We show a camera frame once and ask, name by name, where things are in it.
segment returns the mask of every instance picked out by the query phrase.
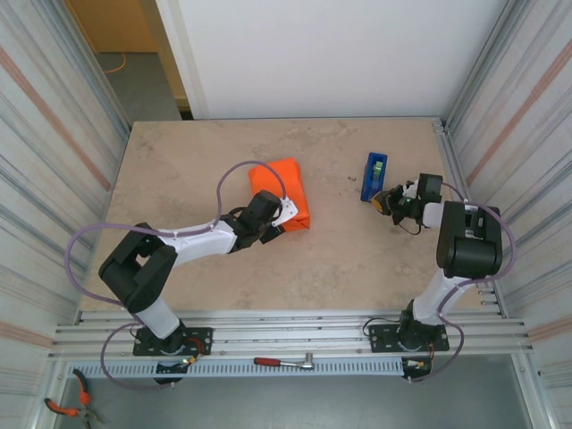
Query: orange cable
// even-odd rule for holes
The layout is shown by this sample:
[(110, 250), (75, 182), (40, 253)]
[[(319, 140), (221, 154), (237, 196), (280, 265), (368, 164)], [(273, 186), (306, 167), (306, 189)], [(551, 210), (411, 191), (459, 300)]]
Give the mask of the orange cable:
[(124, 52), (122, 52), (122, 56), (123, 56), (123, 64), (113, 70), (107, 70), (107, 71), (104, 70), (104, 74), (115, 73), (121, 70), (123, 67), (125, 67), (125, 64), (127, 63), (127, 57), (125, 56)]

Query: red handle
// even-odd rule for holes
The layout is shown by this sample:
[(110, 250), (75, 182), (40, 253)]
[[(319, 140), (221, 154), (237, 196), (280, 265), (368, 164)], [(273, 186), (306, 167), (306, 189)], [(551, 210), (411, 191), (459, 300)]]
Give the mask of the red handle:
[(268, 357), (255, 357), (254, 365), (264, 365), (264, 366), (280, 366), (280, 360), (270, 359)]
[(44, 403), (46, 404), (46, 407), (48, 407), (50, 411), (56, 414), (63, 414), (70, 417), (77, 417), (79, 414), (77, 408), (62, 408), (49, 398), (45, 398)]
[(73, 374), (78, 377), (78, 381), (80, 382), (80, 403), (82, 405), (88, 405), (89, 402), (91, 402), (91, 396), (89, 396), (88, 392), (88, 381), (79, 369), (74, 369)]

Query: slotted metal strip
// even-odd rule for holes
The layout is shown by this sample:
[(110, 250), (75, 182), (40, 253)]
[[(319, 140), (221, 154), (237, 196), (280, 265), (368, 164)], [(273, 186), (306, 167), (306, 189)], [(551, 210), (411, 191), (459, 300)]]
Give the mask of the slotted metal strip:
[[(74, 368), (87, 378), (105, 378), (98, 362), (72, 362), (68, 378)], [(186, 374), (158, 374), (156, 362), (121, 361), (107, 366), (116, 378), (200, 378), (200, 377), (259, 377), (259, 376), (312, 376), (312, 375), (403, 375), (399, 357), (361, 357), (315, 359), (315, 369), (299, 370), (290, 366), (254, 365), (249, 359), (202, 360), (189, 368)]]

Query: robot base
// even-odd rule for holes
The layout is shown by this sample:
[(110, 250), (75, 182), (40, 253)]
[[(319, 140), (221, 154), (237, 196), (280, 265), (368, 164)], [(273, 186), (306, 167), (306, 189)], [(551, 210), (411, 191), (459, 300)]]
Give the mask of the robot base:
[(149, 328), (140, 328), (135, 336), (135, 344), (133, 345), (133, 356), (198, 356), (199, 340), (203, 345), (203, 355), (211, 354), (213, 345), (213, 328), (187, 328), (181, 326), (177, 329), (175, 335), (170, 335), (165, 340), (157, 338)]
[(368, 328), (372, 353), (429, 352), (429, 343), (433, 344), (435, 351), (447, 351), (450, 348), (445, 326), (442, 324), (434, 326), (438, 333), (433, 341), (425, 341), (425, 338), (419, 338), (419, 341), (410, 342), (408, 345), (401, 341), (398, 324), (374, 324)]
[(413, 300), (400, 315), (398, 324), (374, 324), (369, 326), (369, 341), (373, 353), (449, 350), (445, 326), (422, 324), (413, 317)]

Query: pliers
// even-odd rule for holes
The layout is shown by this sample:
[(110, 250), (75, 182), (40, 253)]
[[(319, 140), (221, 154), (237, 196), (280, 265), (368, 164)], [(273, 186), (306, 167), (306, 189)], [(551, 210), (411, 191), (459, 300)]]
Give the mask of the pliers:
[(91, 429), (91, 424), (88, 421), (88, 417), (93, 417), (97, 422), (103, 425), (104, 422), (101, 420), (101, 418), (99, 418), (99, 416), (88, 407), (89, 402), (91, 402), (91, 396), (88, 392), (88, 381), (86, 380), (86, 377), (81, 373), (79, 369), (74, 369), (73, 374), (78, 378), (78, 381), (80, 382), (80, 403), (82, 407), (62, 408), (49, 398), (45, 398), (44, 403), (50, 411), (56, 414), (61, 414), (69, 417), (81, 417), (83, 425), (86, 426), (86, 429)]

